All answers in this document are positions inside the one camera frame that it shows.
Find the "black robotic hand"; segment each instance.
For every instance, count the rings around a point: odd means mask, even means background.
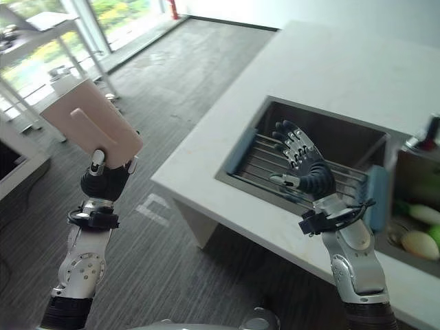
[[[336,183],[324,158],[314,143],[295,124],[276,123],[272,137],[280,141],[276,148],[288,159],[288,173],[274,173],[269,179],[281,186],[291,186],[311,194],[315,200],[336,192]]]
[[[122,194],[130,174],[135,170],[136,157],[123,166],[110,169],[105,166],[105,157],[101,152],[96,151],[93,154],[91,166],[81,177],[81,188],[91,198],[116,201]]]

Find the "table leg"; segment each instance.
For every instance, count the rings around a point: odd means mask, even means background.
[[[87,75],[86,75],[83,67],[81,67],[80,63],[76,60],[75,56],[70,52],[68,46],[65,44],[65,42],[63,41],[61,36],[57,36],[56,40],[60,44],[60,46],[63,49],[64,53],[66,53],[66,55],[69,58],[69,60],[74,64],[74,67],[75,67],[76,71],[78,71],[78,74],[81,76],[81,78],[82,79],[87,79]]]
[[[0,78],[0,87],[3,89],[3,93],[1,95],[4,97],[4,99],[8,101],[23,117],[31,122],[33,129],[40,129],[41,125],[39,116],[34,113],[33,108],[21,97],[21,95],[18,94],[11,86],[9,86],[9,84],[2,78]],[[8,94],[15,98],[18,104],[13,101]]]
[[[84,36],[81,34],[81,31],[76,28],[76,33],[78,33],[78,36],[82,42],[82,44],[84,45],[84,48],[87,50],[87,52],[89,53],[90,58],[92,59],[92,61],[95,63],[96,69],[99,71],[99,73],[101,74],[102,79],[105,81],[105,83],[107,84],[108,88],[110,89],[110,92],[115,96],[118,97],[118,93],[115,89],[115,87],[113,86],[113,84],[110,81],[109,75],[104,71],[104,69],[102,68],[101,63],[99,63],[98,59],[96,58],[93,50],[91,50],[91,48],[89,47],[89,45],[87,44],[87,42],[84,39]]]
[[[17,109],[32,122],[32,127],[44,127],[49,131],[59,142],[64,142],[66,137],[60,133],[58,129],[49,124],[44,118],[42,118],[38,112],[32,107],[21,95],[16,92],[9,84],[0,77],[0,86],[2,86],[13,98],[16,98],[25,108],[26,111],[22,111],[17,107]]]
[[[173,203],[188,224],[197,246],[203,249],[218,223],[176,199],[173,199]]]

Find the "green vegetable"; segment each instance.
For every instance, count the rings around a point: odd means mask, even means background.
[[[428,231],[428,235],[434,239],[435,243],[440,248],[440,225],[432,226]]]
[[[440,212],[425,205],[411,205],[408,214],[421,222],[428,225],[440,225]]]

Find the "cable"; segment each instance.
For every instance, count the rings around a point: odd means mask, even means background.
[[[40,174],[39,177],[35,179],[34,182],[30,185],[30,187],[27,189],[26,196],[25,196],[25,208],[24,211],[21,213],[21,215],[24,215],[28,209],[29,209],[29,198],[30,193],[32,192],[32,189],[35,187],[36,183],[40,181],[40,179],[49,171],[50,169],[50,163],[48,164],[47,168]],[[6,222],[3,226],[0,227],[0,236],[3,234],[3,231],[14,221],[16,218],[10,217],[10,220]],[[12,268],[9,265],[9,262],[3,258],[3,256],[0,254],[0,267],[5,267],[6,269],[6,279],[1,281],[1,288],[0,288],[0,296],[3,294],[3,292],[6,290],[6,287],[8,287],[8,283],[10,282],[10,279],[12,277]]]

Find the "white table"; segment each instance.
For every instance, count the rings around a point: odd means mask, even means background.
[[[110,89],[111,93],[113,93],[115,96],[118,95],[116,89],[114,88],[113,84],[111,83],[109,76],[105,72],[105,70],[102,68],[102,65],[99,63],[98,59],[95,57],[92,49],[88,46],[87,42],[84,39],[84,36],[82,35],[81,31],[78,29],[78,26],[76,25],[75,20],[78,17],[68,15],[68,14],[61,14],[65,17],[65,21],[62,23],[54,26],[52,29],[46,30],[44,32],[38,32],[38,31],[20,31],[20,37],[14,41],[14,44],[11,48],[8,48],[4,50],[1,53],[1,66],[6,67],[13,61],[15,61],[17,58],[20,58],[22,56],[26,56],[27,54],[32,53],[36,48],[49,43],[52,40],[57,40],[59,45],[61,46],[61,49],[66,53],[69,60],[73,63],[74,67],[78,71],[78,73],[81,75],[82,79],[87,78],[87,73],[82,69],[79,62],[76,60],[75,56],[70,52],[68,46],[64,43],[61,36],[69,31],[75,31],[82,44],[84,45],[84,48],[87,50],[90,58],[94,62],[96,69],[99,71],[100,75],[102,76],[102,79],[107,84],[108,88]],[[31,106],[23,97],[20,96],[20,94],[14,90],[8,84],[6,80],[4,80],[0,76],[0,89],[3,90],[2,94],[5,99],[11,103],[12,105],[15,104],[13,99],[16,99],[21,105],[24,106],[25,109],[22,109],[20,106],[17,106],[16,109],[23,114],[32,124],[32,127],[34,129],[39,129],[41,127],[45,127],[49,132],[51,132],[54,137],[59,141],[65,141],[65,137],[52,125],[50,125],[48,122],[46,122],[38,113],[38,111],[35,110],[33,106]]]
[[[267,96],[413,134],[440,105],[440,49],[291,22],[278,32],[152,180],[199,246],[217,223],[330,283],[327,251],[300,217],[215,179]],[[440,279],[377,252],[398,318],[440,329]]]

